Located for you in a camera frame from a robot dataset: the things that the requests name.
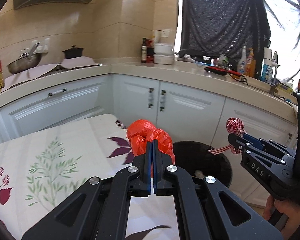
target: stacked containers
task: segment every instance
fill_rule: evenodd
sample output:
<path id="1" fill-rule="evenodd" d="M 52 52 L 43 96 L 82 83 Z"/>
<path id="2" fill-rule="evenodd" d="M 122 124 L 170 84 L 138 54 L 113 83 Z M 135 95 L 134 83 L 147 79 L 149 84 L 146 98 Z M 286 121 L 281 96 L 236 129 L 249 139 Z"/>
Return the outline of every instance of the stacked containers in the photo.
<path id="1" fill-rule="evenodd" d="M 154 63 L 172 65 L 174 62 L 173 46 L 167 43 L 156 43 L 154 45 Z"/>

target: cabinet handle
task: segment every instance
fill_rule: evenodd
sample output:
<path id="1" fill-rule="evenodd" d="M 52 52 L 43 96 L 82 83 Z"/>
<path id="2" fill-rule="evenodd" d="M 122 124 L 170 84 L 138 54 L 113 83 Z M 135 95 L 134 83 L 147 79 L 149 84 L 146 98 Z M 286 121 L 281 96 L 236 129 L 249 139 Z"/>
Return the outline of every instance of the cabinet handle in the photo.
<path id="1" fill-rule="evenodd" d="M 60 94 L 60 93 L 66 92 L 66 91 L 67 91 L 67 89 L 63 88 L 63 89 L 57 90 L 56 92 L 49 93 L 48 97 L 52 97 L 52 96 L 54 96 L 56 94 Z"/>
<path id="2" fill-rule="evenodd" d="M 164 110 L 164 103 L 166 102 L 165 94 L 166 90 L 161 90 L 161 97 L 160 97 L 160 112 Z"/>
<path id="3" fill-rule="evenodd" d="M 151 108 L 153 106 L 153 91 L 154 88 L 149 88 L 149 95 L 148 95 L 148 108 Z"/>

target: silver screw head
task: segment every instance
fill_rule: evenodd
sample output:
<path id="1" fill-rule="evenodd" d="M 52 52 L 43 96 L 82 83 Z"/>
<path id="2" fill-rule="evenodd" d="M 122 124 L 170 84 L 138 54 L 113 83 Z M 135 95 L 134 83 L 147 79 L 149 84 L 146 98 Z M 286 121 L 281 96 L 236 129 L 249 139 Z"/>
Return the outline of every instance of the silver screw head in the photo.
<path id="1" fill-rule="evenodd" d="M 136 166 L 130 166 L 130 167 L 128 168 L 128 171 L 129 171 L 130 173 L 135 173 L 135 172 L 138 171 L 138 168 L 137 168 Z"/>
<path id="2" fill-rule="evenodd" d="M 207 177 L 205 178 L 205 180 L 206 180 L 206 182 L 209 183 L 209 184 L 213 184 L 213 183 L 216 182 L 216 178 L 213 177 L 213 176 L 207 176 Z"/>
<path id="3" fill-rule="evenodd" d="M 92 178 L 89 180 L 89 183 L 90 183 L 91 185 L 96 185 L 96 184 L 98 184 L 99 182 L 100 182 L 100 179 L 97 178 L 97 177 L 92 177 Z"/>
<path id="4" fill-rule="evenodd" d="M 167 167 L 167 170 L 170 171 L 170 172 L 175 172 L 175 171 L 177 171 L 177 167 L 174 166 L 174 165 L 169 165 L 169 166 Z"/>

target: ribbon bow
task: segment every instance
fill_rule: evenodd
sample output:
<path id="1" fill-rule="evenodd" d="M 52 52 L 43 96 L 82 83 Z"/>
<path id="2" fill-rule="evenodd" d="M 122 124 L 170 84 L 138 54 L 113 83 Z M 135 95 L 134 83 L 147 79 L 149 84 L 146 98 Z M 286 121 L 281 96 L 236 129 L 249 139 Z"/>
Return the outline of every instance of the ribbon bow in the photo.
<path id="1" fill-rule="evenodd" d="M 239 119 L 239 118 L 233 118 L 233 117 L 229 118 L 226 123 L 226 128 L 227 128 L 228 133 L 235 133 L 236 135 L 238 135 L 240 137 L 242 137 L 243 133 L 246 133 L 246 131 L 244 130 L 244 124 L 241 121 L 241 119 Z M 229 144 L 225 147 L 222 147 L 222 148 L 215 149 L 215 150 L 208 150 L 208 152 L 210 152 L 214 155 L 217 155 L 217 154 L 223 153 L 229 149 L 231 149 L 231 152 L 233 154 L 241 154 L 242 153 L 239 149 L 235 148 L 231 144 Z"/>

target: crumpled plastic bag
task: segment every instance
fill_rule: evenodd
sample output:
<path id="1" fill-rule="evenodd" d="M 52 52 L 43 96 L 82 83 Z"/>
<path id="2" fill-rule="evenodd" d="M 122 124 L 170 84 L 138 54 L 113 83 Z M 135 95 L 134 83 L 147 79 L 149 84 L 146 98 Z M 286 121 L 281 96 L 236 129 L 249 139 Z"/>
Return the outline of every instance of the crumpled plastic bag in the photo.
<path id="1" fill-rule="evenodd" d="M 150 121 L 140 119 L 133 122 L 128 127 L 127 138 L 130 141 L 134 156 L 144 154 L 147 142 L 157 139 L 159 151 L 170 155 L 174 164 L 175 156 L 173 154 L 171 137 L 164 130 L 157 129 Z"/>

